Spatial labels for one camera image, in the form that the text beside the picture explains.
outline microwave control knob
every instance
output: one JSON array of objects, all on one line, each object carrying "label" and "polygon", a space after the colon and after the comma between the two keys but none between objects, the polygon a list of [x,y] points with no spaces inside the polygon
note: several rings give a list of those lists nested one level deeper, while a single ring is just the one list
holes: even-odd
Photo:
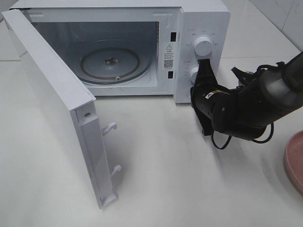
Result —
[{"label": "microwave control knob", "polygon": [[191,82],[194,84],[196,77],[197,77],[197,73],[198,73],[198,67],[194,67],[191,71],[190,71],[190,80]]},{"label": "microwave control knob", "polygon": [[199,56],[206,56],[208,55],[213,48],[213,41],[212,38],[204,35],[197,38],[194,41],[194,50],[197,55]]}]

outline white microwave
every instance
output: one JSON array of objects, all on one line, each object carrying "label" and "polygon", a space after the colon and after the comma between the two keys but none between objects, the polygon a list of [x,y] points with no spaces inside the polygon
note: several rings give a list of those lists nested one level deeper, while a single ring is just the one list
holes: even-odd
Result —
[{"label": "white microwave", "polygon": [[230,13],[220,0],[19,0],[3,12],[41,107],[82,150],[101,208],[114,200],[94,96],[190,102],[198,59],[216,74]]}]

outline black cable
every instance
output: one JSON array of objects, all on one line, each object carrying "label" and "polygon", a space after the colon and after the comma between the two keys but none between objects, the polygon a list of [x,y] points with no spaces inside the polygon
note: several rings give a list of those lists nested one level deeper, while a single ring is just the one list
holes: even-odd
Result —
[{"label": "black cable", "polygon": [[263,141],[251,140],[251,141],[253,141],[255,143],[259,143],[259,144],[267,143],[268,141],[270,141],[270,139],[273,137],[273,135],[274,135],[274,123],[271,123],[270,124],[270,134],[269,134],[269,137],[266,140],[263,140]]},{"label": "black cable", "polygon": [[226,141],[226,143],[222,146],[222,147],[218,147],[216,145],[216,143],[214,142],[214,130],[212,131],[212,142],[213,142],[213,145],[217,148],[217,149],[220,149],[220,150],[223,150],[227,147],[227,145],[229,144],[229,142],[231,141],[232,139],[232,136],[228,136],[228,139]]}]

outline table surface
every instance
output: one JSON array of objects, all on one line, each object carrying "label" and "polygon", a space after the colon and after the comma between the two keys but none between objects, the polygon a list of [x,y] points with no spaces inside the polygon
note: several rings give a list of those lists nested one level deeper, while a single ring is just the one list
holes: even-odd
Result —
[{"label": "table surface", "polygon": [[[299,51],[249,1],[225,0],[231,21],[218,71],[289,61]],[[264,145],[233,138],[216,150],[190,105],[171,96],[98,97],[118,200],[99,210],[82,154],[67,152],[43,118],[4,22],[0,23],[0,220],[4,227],[302,226],[303,197],[283,155],[303,110],[275,124]],[[226,137],[216,134],[218,143]]]}]

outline microwave door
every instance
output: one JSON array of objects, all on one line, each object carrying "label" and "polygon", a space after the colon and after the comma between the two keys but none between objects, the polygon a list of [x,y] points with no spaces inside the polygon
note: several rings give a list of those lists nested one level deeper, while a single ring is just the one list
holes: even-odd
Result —
[{"label": "microwave door", "polygon": [[73,156],[82,151],[101,208],[116,196],[96,114],[96,98],[18,9],[3,15],[45,119],[67,154]]}]

